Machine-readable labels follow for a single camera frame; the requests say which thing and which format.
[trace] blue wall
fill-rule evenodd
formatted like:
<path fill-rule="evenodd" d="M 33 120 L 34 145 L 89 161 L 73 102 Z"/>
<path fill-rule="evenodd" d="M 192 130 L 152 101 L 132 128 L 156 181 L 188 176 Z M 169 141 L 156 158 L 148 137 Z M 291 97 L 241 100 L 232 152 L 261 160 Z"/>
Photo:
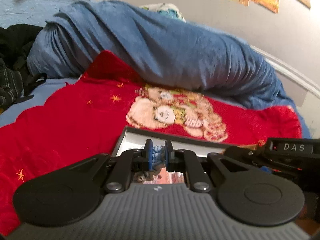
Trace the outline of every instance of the blue wall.
<path fill-rule="evenodd" d="M 0 0 L 0 27 L 26 23 L 45 26 L 45 20 L 75 0 Z"/>

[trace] ribbed surface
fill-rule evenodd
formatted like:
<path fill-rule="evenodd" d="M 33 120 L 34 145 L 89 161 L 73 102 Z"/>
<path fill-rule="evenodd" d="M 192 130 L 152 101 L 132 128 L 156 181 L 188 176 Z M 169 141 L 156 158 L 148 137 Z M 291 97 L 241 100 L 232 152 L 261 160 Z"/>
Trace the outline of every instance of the ribbed surface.
<path fill-rule="evenodd" d="M 107 195 L 87 218 L 60 228 L 23 224 L 10 240 L 126 240 L 214 239 L 301 240 L 308 239 L 294 223 L 273 228 L 243 225 L 225 215 L 207 194 L 194 193 L 185 184 L 131 184 L 120 194 Z"/>

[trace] black device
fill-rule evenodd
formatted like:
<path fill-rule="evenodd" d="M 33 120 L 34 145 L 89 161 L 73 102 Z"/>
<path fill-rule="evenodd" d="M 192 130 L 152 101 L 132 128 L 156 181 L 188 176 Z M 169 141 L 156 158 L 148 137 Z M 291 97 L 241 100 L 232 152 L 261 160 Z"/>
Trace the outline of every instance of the black device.
<path fill-rule="evenodd" d="M 295 143 L 305 152 L 288 151 Z M 318 190 L 307 181 L 317 173 L 318 144 L 271 138 L 257 151 L 229 147 L 204 158 L 167 140 L 166 170 L 185 179 L 167 185 L 132 182 L 151 169 L 151 140 L 119 157 L 95 155 L 22 184 L 13 196 L 22 224 L 7 239 L 309 239 L 293 221 L 302 189 Z M 255 167 L 262 165 L 288 178 Z"/>

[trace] blue blanket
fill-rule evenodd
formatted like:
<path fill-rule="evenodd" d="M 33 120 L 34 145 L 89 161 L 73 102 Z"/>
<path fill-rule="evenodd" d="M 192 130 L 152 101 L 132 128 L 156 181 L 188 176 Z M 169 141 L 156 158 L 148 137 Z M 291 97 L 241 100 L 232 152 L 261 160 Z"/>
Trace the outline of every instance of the blue blanket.
<path fill-rule="evenodd" d="M 32 74 L 77 77 L 110 50 L 148 82 L 205 91 L 252 109 L 291 105 L 274 68 L 242 40 L 122 1 L 77 1 L 47 21 L 27 58 Z M 310 137 L 300 116 L 303 136 Z"/>

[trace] white baseboard trim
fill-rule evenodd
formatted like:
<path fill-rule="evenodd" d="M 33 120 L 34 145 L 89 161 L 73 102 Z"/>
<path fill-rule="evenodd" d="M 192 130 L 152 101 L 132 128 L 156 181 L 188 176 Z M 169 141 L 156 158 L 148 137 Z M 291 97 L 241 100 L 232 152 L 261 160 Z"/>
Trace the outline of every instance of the white baseboard trim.
<path fill-rule="evenodd" d="M 271 64 L 274 69 L 284 75 L 285 77 L 289 78 L 291 81 L 295 82 L 299 86 L 303 87 L 316 97 L 320 98 L 320 86 L 317 85 L 315 82 L 313 82 L 311 79 L 306 77 L 304 74 L 290 66 L 289 64 L 283 62 L 282 60 L 272 56 L 271 54 L 258 49 L 254 46 L 251 46 L 251 48 L 261 54 L 266 61 Z"/>

